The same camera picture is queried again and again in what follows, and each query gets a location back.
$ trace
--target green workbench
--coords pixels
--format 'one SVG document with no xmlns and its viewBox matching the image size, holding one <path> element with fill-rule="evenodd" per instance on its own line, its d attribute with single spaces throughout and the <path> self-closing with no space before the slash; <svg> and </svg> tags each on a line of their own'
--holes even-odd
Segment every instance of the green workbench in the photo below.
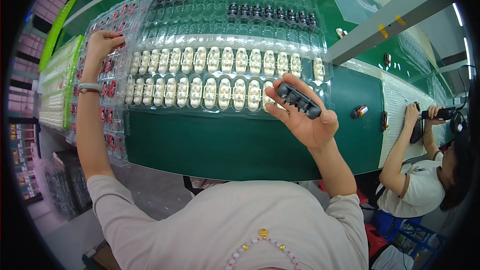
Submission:
<svg viewBox="0 0 480 270">
<path fill-rule="evenodd" d="M 77 0 L 71 14 L 90 1 Z M 120 1 L 102 0 L 85 10 L 63 28 L 57 46 L 73 35 L 83 34 L 92 19 Z M 343 20 L 334 0 L 318 0 L 318 6 L 327 27 L 328 46 L 339 39 L 336 28 L 351 31 L 357 26 Z M 397 38 L 364 52 L 357 59 L 378 65 L 383 63 L 385 53 L 390 53 L 392 61 L 401 64 L 401 70 L 391 69 L 391 73 L 428 93 L 430 76 L 408 64 Z M 340 124 L 335 135 L 339 151 L 354 174 L 376 170 L 383 140 L 380 130 L 382 82 L 344 67 L 334 66 L 333 72 L 331 101 Z M 369 111 L 359 119 L 352 119 L 351 111 L 358 105 L 367 105 Z M 143 111 L 129 111 L 125 120 L 129 125 L 127 153 L 129 162 L 134 164 L 223 180 L 320 178 L 308 150 L 277 120 L 159 115 Z"/>
</svg>

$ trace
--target woman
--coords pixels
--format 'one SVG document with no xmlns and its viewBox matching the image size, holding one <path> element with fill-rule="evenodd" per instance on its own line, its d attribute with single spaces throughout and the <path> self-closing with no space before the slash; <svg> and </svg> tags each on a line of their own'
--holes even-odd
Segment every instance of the woman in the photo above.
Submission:
<svg viewBox="0 0 480 270">
<path fill-rule="evenodd" d="M 416 104 L 406 108 L 403 130 L 388 154 L 383 169 L 356 177 L 358 189 L 369 204 L 399 218 L 415 218 L 435 210 L 447 211 L 458 206 L 468 193 L 473 159 L 465 131 L 459 141 L 442 153 L 434 142 L 432 126 L 445 123 L 436 120 L 440 105 L 428 108 L 423 146 L 429 160 L 402 166 L 413 128 L 419 118 Z"/>
<path fill-rule="evenodd" d="M 92 34 L 81 82 L 96 83 L 100 63 L 124 41 L 112 31 Z M 322 108 L 320 117 L 310 120 L 294 106 L 284 104 L 287 112 L 267 105 L 315 159 L 331 197 L 326 211 L 297 184 L 247 181 L 215 185 L 167 219 L 151 219 L 111 170 L 99 95 L 80 93 L 78 155 L 93 212 L 122 269 L 367 269 L 367 237 L 355 179 L 333 138 L 337 115 L 291 74 L 266 90 L 277 103 L 283 103 L 276 94 L 282 81 Z"/>
</svg>

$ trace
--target fluorescent light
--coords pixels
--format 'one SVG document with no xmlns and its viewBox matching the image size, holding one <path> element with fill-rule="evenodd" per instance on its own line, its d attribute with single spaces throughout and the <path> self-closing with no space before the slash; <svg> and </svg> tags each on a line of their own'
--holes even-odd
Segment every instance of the fluorescent light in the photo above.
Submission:
<svg viewBox="0 0 480 270">
<path fill-rule="evenodd" d="M 457 4 L 455 2 L 453 3 L 453 9 L 455 10 L 456 17 L 458 18 L 458 23 L 460 26 L 463 26 L 462 18 L 460 17 L 459 9 L 457 8 Z"/>
<path fill-rule="evenodd" d="M 465 51 L 466 51 L 466 63 L 470 64 L 470 52 L 469 52 L 469 45 L 467 44 L 467 39 L 463 38 L 463 42 L 465 43 Z M 472 67 L 468 66 L 468 79 L 472 79 Z"/>
</svg>

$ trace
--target yellow tape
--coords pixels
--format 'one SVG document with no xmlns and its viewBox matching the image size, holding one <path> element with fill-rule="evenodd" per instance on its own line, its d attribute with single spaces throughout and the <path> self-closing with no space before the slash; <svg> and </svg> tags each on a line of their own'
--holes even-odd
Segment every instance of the yellow tape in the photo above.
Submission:
<svg viewBox="0 0 480 270">
<path fill-rule="evenodd" d="M 395 19 L 396 19 L 396 21 L 397 21 L 398 23 L 400 23 L 401 25 L 406 25 L 405 21 L 404 21 L 402 18 L 400 18 L 400 15 L 396 15 L 396 16 L 395 16 Z"/>
<path fill-rule="evenodd" d="M 380 23 L 378 25 L 378 29 L 380 30 L 381 34 L 385 37 L 385 39 L 387 39 L 388 38 L 388 33 L 385 30 L 384 25 L 382 23 Z"/>
</svg>

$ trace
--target gold bead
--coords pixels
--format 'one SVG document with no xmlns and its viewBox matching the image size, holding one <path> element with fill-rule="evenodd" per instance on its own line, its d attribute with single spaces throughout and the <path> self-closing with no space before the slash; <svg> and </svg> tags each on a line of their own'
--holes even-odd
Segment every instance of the gold bead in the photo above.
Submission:
<svg viewBox="0 0 480 270">
<path fill-rule="evenodd" d="M 258 231 L 258 234 L 261 236 L 266 236 L 268 235 L 268 231 L 265 228 L 262 228 L 261 230 Z"/>
</svg>

